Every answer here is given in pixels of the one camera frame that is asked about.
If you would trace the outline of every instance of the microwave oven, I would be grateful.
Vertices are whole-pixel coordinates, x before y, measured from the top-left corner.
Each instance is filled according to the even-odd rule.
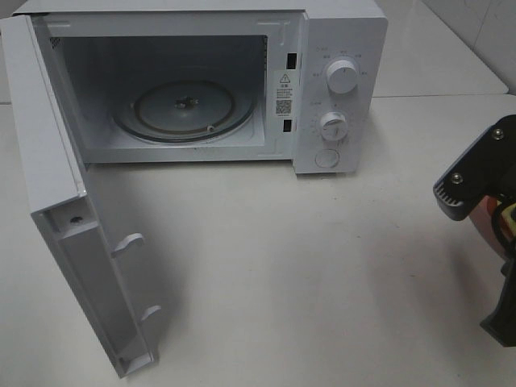
[[[356,169],[387,21],[373,0],[29,0],[2,44],[31,216],[119,376],[156,358],[88,165]]]

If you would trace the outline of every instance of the table surface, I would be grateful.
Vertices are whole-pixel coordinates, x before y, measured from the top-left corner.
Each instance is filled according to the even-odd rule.
[[[377,1],[389,29],[376,97],[507,93],[494,73],[420,0]],[[10,101],[4,74],[0,57],[0,103]]]
[[[148,321],[159,364],[120,381],[28,216],[0,106],[0,385],[514,386],[516,349],[478,325],[502,261],[431,187],[515,109],[509,95],[375,98],[350,176],[296,177],[289,162],[92,167],[116,237],[147,238],[127,262],[135,299],[164,307]]]

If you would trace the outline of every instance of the qr code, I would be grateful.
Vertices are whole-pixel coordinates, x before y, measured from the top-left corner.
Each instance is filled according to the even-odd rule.
[[[276,100],[276,114],[290,114],[292,112],[291,99]]]

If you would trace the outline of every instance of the microwave door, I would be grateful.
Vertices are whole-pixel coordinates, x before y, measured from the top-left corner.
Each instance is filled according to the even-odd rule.
[[[16,16],[0,24],[31,217],[123,377],[154,360],[117,262],[125,248],[143,239],[134,234],[108,240],[69,137],[73,115],[67,115],[66,98],[56,96],[59,84],[51,85],[33,22]],[[50,40],[47,31],[40,33],[40,42]],[[156,309],[149,308],[144,318]]]

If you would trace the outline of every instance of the sticker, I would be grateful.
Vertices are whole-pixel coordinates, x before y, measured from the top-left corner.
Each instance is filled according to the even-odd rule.
[[[295,113],[295,100],[298,95],[299,78],[296,70],[277,70],[274,72],[274,114],[291,119]]]

